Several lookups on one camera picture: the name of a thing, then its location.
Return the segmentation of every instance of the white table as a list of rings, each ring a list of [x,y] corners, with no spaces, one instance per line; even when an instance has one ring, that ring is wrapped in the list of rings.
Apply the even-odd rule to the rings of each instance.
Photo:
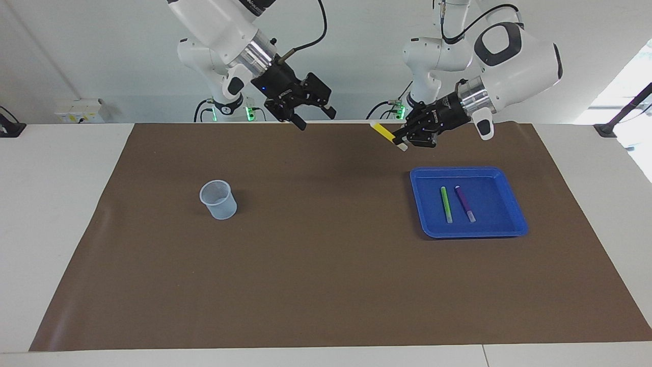
[[[0,366],[649,366],[652,342],[26,353],[133,125],[0,139]],[[537,127],[648,323],[652,183],[592,127]]]

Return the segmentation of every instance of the blue tray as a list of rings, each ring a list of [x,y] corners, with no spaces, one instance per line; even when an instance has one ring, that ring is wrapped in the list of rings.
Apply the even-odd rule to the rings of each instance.
[[[423,231],[432,238],[496,238],[527,234],[527,223],[507,177],[495,167],[415,168],[410,173]],[[453,224],[446,222],[441,187],[448,191]],[[455,186],[477,220],[471,223]]]

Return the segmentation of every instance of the green marker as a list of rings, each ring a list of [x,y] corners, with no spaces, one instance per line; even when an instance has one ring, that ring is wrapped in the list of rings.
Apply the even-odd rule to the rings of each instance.
[[[446,192],[446,187],[441,187],[441,200],[444,202],[444,210],[446,211],[446,222],[452,224],[452,213],[451,213],[451,204],[448,200],[448,193]]]

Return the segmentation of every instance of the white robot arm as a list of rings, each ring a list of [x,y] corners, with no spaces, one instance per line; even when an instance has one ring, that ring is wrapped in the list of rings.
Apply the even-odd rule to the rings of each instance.
[[[513,5],[493,7],[494,0],[478,1],[483,10],[487,9],[485,14],[490,23],[473,47],[482,74],[472,80],[461,80],[455,92],[433,103],[412,93],[408,103],[413,110],[403,128],[394,133],[395,144],[409,141],[415,146],[435,148],[441,133],[467,122],[473,122],[482,139],[489,140],[494,136],[493,114],[532,98],[561,80],[563,68],[557,45],[530,35],[520,20],[518,8]],[[442,21],[446,15],[448,22],[448,1],[442,3]],[[457,34],[445,32],[445,36]],[[463,42],[444,38],[443,45],[455,40]]]
[[[443,32],[458,35],[464,30],[464,22],[471,0],[451,0],[446,3],[446,22]],[[433,1],[434,25],[441,26],[441,2]],[[439,96],[441,80],[438,71],[464,71],[473,61],[473,48],[466,39],[447,44],[442,38],[418,37],[411,39],[403,49],[403,60],[412,71],[412,90],[406,95],[407,105],[417,102],[434,103]]]
[[[168,0],[178,19],[193,35],[214,51],[226,66],[222,82],[226,100],[238,98],[249,83],[266,97],[265,107],[279,121],[291,121],[300,129],[305,121],[295,108],[321,108],[331,119],[336,111],[328,105],[331,89],[309,73],[299,80],[292,68],[277,54],[270,41],[252,22],[276,0]]]
[[[199,73],[213,96],[213,112],[219,122],[251,120],[248,108],[253,107],[253,100],[242,93],[234,98],[227,98],[222,92],[226,81],[226,65],[210,48],[196,39],[183,39],[177,47],[179,59],[192,70]]]

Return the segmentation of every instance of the white wall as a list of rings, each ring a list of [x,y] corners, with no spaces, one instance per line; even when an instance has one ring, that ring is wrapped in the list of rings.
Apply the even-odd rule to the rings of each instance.
[[[522,0],[517,2],[532,34],[555,41],[564,62],[563,81],[535,99],[513,106],[503,120],[570,123],[652,38],[649,0]],[[28,45],[20,22],[46,55]],[[339,119],[364,118],[377,102],[395,98],[410,81],[402,62],[412,37],[437,36],[430,0],[325,0],[330,30],[320,45],[289,63],[303,77],[315,72],[334,90]],[[199,76],[180,64],[179,39],[189,33],[165,0],[0,0],[0,103],[27,122],[54,122],[54,100],[76,92],[102,98],[115,121],[188,121],[208,97]],[[470,18],[479,11],[471,8]],[[316,0],[278,0],[257,24],[285,51],[321,32]],[[482,27],[471,32],[475,39]],[[48,66],[47,59],[63,73]],[[478,70],[442,75],[442,93]],[[63,81],[69,80],[72,88]],[[248,89],[259,105],[263,99]],[[320,111],[303,108],[306,119]]]

